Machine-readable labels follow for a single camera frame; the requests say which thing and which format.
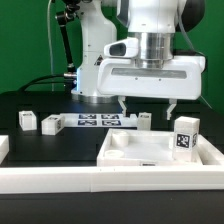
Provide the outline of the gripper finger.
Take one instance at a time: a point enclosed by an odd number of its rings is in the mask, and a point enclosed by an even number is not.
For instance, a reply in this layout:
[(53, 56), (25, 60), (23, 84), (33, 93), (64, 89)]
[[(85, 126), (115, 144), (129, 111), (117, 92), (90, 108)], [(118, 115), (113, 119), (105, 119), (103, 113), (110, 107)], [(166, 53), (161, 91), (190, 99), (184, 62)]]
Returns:
[(170, 120), (172, 117), (172, 111), (177, 106), (177, 99), (169, 99), (169, 106), (166, 110), (166, 119)]
[(122, 114), (124, 117), (127, 116), (127, 106), (126, 106), (126, 97), (125, 96), (118, 96), (118, 102), (119, 102), (119, 105), (122, 109)]

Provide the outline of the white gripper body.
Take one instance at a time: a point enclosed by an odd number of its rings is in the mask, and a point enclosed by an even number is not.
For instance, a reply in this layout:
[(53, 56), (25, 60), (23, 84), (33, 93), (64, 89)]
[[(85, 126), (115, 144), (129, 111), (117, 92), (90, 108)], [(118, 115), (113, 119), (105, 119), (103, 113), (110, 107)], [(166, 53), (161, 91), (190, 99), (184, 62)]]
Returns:
[(97, 88), (108, 95), (195, 100), (205, 62), (203, 56), (175, 56), (161, 69), (144, 69), (131, 59), (108, 58), (100, 65)]

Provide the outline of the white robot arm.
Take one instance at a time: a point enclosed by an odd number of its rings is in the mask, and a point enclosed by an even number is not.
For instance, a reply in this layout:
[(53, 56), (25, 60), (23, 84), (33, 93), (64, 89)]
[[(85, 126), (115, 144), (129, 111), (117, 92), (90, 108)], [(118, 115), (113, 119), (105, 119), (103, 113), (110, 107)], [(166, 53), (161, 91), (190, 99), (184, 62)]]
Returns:
[(201, 95), (205, 56), (173, 48), (202, 20), (205, 0), (81, 0), (83, 60), (72, 90), (77, 100), (121, 105), (127, 97), (179, 99)]

